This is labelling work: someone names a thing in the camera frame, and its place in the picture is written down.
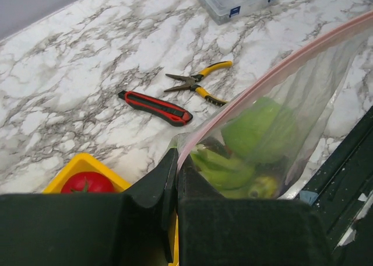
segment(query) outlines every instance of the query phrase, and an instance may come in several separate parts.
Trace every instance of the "green vegetable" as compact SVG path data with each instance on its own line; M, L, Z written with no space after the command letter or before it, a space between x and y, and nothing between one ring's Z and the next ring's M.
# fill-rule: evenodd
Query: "green vegetable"
M297 139L293 111L261 97L221 129L224 143L238 157L254 163L273 163Z
M237 189L221 190L219 191L221 195L228 199L246 199L248 197L248 186L243 186Z
M230 154L227 152L227 149L224 145L221 144L216 138L213 136L209 136L205 138L200 145L204 145L206 148L210 149L213 152L216 152L219 155L222 155L222 157L229 158Z
M254 179L248 189L248 198L271 199L278 189L277 180L270 176L260 176Z
M217 190L242 187L254 174L254 166L239 159L226 159L206 148L191 153L201 175Z

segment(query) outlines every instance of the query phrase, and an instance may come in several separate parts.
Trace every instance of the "needle-nose pliers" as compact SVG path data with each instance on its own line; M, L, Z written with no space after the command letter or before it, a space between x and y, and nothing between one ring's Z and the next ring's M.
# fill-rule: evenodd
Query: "needle-nose pliers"
M232 61L224 61L218 62L208 66L207 68L203 69L196 75L191 76L181 76L181 75L170 75L169 73L166 74L169 78L176 79L177 81L184 81L185 83L181 86L175 86L165 90L164 92L173 92L173 91L181 91L181 90L190 90L197 92L200 96L202 96L206 101L213 103L217 106L223 106L227 103L225 100L218 99L212 96L209 92L207 92L203 87L196 84L196 82L200 82L204 79L208 74L212 73L213 71L221 68L229 68L232 66Z

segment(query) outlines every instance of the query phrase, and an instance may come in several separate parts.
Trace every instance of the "green pepper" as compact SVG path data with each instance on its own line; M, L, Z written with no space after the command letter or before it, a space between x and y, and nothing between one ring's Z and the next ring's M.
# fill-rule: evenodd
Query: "green pepper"
M221 135L229 150L254 163L273 163L291 150L297 140L293 110L261 97L229 121Z

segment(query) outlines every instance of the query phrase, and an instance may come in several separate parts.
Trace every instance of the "pliers jaw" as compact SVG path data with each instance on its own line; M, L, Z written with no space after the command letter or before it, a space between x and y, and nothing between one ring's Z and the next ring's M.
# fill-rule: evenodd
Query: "pliers jaw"
M173 92L173 91L182 91L182 90L190 90L191 87L195 84L196 79L190 76L182 76L182 75L171 75L169 73L166 74L169 78L175 79L177 81L184 81L185 83L180 86L174 86L172 88L166 89L164 92Z

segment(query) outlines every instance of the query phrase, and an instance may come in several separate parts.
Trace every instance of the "red utility knife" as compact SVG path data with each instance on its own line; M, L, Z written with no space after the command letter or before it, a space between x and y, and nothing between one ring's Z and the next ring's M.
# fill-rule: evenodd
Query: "red utility knife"
M193 118L193 115L182 107L144 94L121 91L118 96L134 109L154 114L175 127L187 125Z

